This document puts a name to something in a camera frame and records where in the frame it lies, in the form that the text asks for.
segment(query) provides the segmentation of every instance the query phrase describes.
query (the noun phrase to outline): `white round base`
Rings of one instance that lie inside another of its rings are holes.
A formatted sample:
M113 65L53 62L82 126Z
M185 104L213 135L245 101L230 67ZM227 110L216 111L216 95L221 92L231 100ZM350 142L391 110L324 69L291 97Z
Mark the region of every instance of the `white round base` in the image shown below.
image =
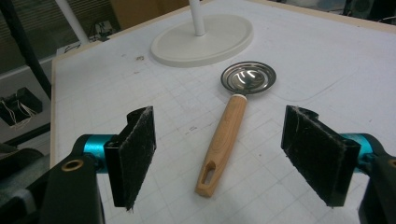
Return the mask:
M205 35L196 36L192 21L171 27L151 44L159 62L172 67L218 63L241 52L253 39L250 21L235 15L204 17Z

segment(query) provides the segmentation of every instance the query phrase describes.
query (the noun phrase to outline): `wooden handle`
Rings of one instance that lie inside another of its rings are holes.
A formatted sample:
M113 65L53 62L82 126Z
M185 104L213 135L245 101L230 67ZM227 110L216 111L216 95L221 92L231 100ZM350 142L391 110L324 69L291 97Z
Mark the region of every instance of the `wooden handle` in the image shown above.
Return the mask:
M205 161L199 174L195 192L211 197L219 183L221 174L233 150L239 126L244 117L247 98L235 94L228 102L206 152Z

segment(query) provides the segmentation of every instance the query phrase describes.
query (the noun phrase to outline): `utensil with wooden handle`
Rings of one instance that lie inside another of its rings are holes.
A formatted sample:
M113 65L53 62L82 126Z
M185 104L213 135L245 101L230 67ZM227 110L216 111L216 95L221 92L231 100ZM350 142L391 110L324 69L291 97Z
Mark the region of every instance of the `utensil with wooden handle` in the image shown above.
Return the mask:
M222 85L238 94L229 100L206 152L195 187L199 195L211 197L219 183L244 117L248 102L244 95L265 91L275 80L275 71L264 63L237 63L222 73Z

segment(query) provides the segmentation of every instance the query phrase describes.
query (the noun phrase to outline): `white tabletop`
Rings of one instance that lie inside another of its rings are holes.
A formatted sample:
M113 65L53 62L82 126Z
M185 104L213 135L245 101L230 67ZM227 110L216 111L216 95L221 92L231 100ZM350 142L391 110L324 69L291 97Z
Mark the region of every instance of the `white tabletop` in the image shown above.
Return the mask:
M158 147L132 213L113 206L108 176L98 175L107 223L359 223L368 177L355 174L345 206L327 207L280 148L285 106L313 110L339 133L370 133L396 155L396 34L393 27L384 32L350 18L277 6L242 0L203 5L205 15L235 14L253 24L251 45L222 63L173 68L151 57L152 40L189 20L189 11L54 61L54 162L84 133L119 133L129 112L154 106ZM219 186L203 198L194 193L196 180L231 96L219 78L242 61L269 64L277 80L269 91L247 97Z

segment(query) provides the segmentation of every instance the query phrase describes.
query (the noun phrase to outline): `ladle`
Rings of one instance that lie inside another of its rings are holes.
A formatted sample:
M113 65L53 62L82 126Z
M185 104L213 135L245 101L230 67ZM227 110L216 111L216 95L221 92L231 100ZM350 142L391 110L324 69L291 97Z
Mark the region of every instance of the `ladle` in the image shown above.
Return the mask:
M221 74L221 84L236 94L229 100L213 135L195 192L205 197L213 195L238 135L247 105L245 95L268 90L275 81L274 69L257 62L236 63Z

